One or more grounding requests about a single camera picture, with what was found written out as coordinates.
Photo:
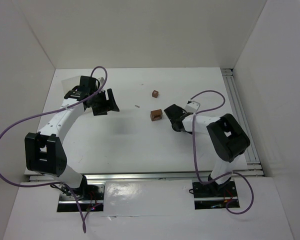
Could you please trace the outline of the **white cardboard box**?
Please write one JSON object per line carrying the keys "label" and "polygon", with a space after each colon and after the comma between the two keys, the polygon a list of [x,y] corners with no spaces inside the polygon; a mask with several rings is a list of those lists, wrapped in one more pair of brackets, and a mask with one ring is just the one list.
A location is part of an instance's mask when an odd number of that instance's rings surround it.
{"label": "white cardboard box", "polygon": [[61,81],[61,86],[63,89],[63,95],[65,96],[70,90],[72,90],[74,87],[80,85],[80,75],[67,78]]}

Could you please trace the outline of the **brown wood block long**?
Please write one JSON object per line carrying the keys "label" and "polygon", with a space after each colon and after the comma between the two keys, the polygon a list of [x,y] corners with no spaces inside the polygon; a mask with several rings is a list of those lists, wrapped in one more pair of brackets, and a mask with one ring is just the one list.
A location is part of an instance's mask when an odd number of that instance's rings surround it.
{"label": "brown wood block long", "polygon": [[155,116],[163,116],[162,110],[161,109],[152,110],[150,112],[150,119],[155,117]]}

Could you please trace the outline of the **brown wood block small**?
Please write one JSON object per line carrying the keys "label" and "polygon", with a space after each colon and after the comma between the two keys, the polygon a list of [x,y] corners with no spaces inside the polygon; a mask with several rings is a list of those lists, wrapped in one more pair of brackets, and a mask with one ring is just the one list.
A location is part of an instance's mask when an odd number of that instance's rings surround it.
{"label": "brown wood block small", "polygon": [[159,92],[156,91],[156,90],[153,90],[151,96],[152,96],[153,98],[157,98],[157,97],[159,96]]}

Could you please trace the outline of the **brown wood block notched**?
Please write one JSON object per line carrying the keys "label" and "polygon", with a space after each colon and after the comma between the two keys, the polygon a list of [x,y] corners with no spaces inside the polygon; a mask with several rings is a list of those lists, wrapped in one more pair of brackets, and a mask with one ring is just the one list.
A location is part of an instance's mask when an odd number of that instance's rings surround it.
{"label": "brown wood block notched", "polygon": [[155,116],[155,117],[151,118],[151,121],[154,122],[154,121],[158,121],[158,120],[161,120],[161,119],[162,119],[162,116]]}

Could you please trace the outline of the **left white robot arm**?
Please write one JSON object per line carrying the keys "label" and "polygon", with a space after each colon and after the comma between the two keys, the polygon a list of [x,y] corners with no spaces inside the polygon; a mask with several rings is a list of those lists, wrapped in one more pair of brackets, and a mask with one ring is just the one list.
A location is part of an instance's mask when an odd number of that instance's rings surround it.
{"label": "left white robot arm", "polygon": [[104,90],[106,79],[81,76],[79,84],[63,97],[60,111],[36,133],[24,139],[26,168],[69,186],[76,195],[84,196],[90,190],[87,178],[71,168],[63,142],[76,120],[91,109],[94,116],[119,112],[112,89]]}

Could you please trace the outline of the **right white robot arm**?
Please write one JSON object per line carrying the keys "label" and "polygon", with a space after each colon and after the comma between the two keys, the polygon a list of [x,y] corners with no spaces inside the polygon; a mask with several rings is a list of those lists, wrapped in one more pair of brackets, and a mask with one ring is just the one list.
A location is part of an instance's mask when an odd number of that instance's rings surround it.
{"label": "right white robot arm", "polygon": [[[249,137],[234,116],[230,113],[220,117],[198,115],[187,112],[176,104],[167,107],[164,112],[174,131],[192,135],[193,162],[198,181],[215,193],[223,189],[230,182],[237,160],[250,146]],[[196,149],[197,133],[208,136],[218,156],[208,181],[200,179]]]}

